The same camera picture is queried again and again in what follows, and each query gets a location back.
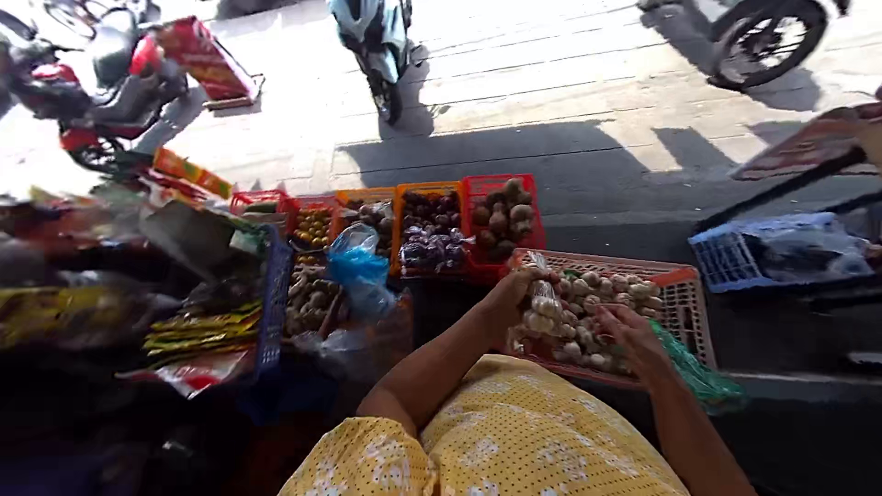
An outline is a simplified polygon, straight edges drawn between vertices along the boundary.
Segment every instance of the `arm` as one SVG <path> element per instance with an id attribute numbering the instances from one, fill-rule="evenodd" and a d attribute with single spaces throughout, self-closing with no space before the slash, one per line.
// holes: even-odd
<path id="1" fill-rule="evenodd" d="M 601 307 L 598 320 L 647 386 L 661 450 L 693 496 L 756 496 L 648 321 L 621 305 Z"/>
<path id="2" fill-rule="evenodd" d="M 543 277 L 553 274 L 536 268 L 508 274 L 452 327 L 395 365 L 356 414 L 397 420 L 416 437 L 481 355 L 504 342 L 508 327 L 520 322 L 518 304 L 530 282 Z"/>

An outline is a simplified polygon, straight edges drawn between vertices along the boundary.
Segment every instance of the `green mesh bag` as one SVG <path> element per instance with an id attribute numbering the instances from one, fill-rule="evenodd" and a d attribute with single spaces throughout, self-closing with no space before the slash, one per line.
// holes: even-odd
<path id="1" fill-rule="evenodd" d="M 668 352 L 670 361 L 686 381 L 689 389 L 699 399 L 707 415 L 737 411 L 747 404 L 744 390 L 735 381 L 725 378 L 702 364 L 673 334 L 655 320 L 650 319 L 655 336 Z"/>

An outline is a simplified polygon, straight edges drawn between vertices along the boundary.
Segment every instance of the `person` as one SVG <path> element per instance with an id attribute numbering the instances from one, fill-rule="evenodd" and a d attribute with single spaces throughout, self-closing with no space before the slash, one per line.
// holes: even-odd
<path id="1" fill-rule="evenodd" d="M 280 496 L 693 494 L 755 496 L 649 322 L 604 305 L 649 392 L 658 451 L 612 408 L 527 360 L 486 355 L 520 322 L 530 283 L 508 274 L 439 337 L 395 365 L 355 418 L 326 433 Z"/>

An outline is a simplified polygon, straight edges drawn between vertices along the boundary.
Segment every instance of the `motorcycle seat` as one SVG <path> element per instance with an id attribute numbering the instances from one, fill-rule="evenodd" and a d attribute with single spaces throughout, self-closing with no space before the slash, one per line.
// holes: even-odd
<path id="1" fill-rule="evenodd" d="M 113 10 L 101 18 L 88 47 L 98 86 L 112 87 L 129 70 L 138 35 L 138 25 L 130 11 Z"/>

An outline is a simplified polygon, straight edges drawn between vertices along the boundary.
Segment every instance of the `hand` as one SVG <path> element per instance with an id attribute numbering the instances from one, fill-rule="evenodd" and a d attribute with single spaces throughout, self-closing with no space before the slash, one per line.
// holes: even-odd
<path id="1" fill-rule="evenodd" d="M 628 364 L 640 380 L 650 383 L 676 377 L 668 352 L 646 317 L 623 304 L 601 304 L 597 307 L 597 322 L 624 348 Z"/>
<path id="2" fill-rule="evenodd" d="M 536 267 L 521 268 L 504 277 L 475 306 L 485 318 L 489 331 L 493 333 L 494 348 L 502 350 L 500 346 L 505 344 L 505 333 L 508 328 L 517 326 L 521 322 L 521 302 L 527 296 L 530 284 L 539 279 L 554 285 L 560 282 L 560 277 L 554 271 Z"/>

